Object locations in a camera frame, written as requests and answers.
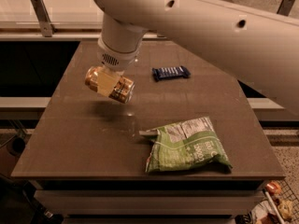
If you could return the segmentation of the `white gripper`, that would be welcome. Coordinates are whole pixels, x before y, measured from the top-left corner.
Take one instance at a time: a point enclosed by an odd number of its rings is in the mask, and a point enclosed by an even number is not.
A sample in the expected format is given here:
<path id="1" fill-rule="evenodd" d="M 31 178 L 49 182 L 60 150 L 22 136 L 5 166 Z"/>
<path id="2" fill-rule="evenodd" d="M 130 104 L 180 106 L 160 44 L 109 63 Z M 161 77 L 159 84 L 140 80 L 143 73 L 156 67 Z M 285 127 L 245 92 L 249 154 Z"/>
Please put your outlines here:
<path id="1" fill-rule="evenodd" d="M 97 58 L 101 65 L 107 68 L 100 68 L 97 72 L 97 92 L 108 97 L 119 82 L 122 72 L 126 70 L 139 53 L 141 41 L 136 43 L 133 51 L 122 51 L 111 48 L 102 36 L 97 41 Z"/>

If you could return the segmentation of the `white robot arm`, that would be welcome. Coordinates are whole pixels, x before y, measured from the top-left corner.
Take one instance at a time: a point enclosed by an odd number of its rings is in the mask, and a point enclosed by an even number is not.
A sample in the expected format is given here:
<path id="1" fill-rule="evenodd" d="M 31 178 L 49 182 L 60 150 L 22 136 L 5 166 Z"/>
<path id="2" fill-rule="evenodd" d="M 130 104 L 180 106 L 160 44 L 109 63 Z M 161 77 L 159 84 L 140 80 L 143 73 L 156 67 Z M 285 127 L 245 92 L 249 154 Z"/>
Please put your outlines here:
<path id="1" fill-rule="evenodd" d="M 221 0 L 93 0 L 99 58 L 123 71 L 155 31 L 299 114 L 299 21 Z"/>

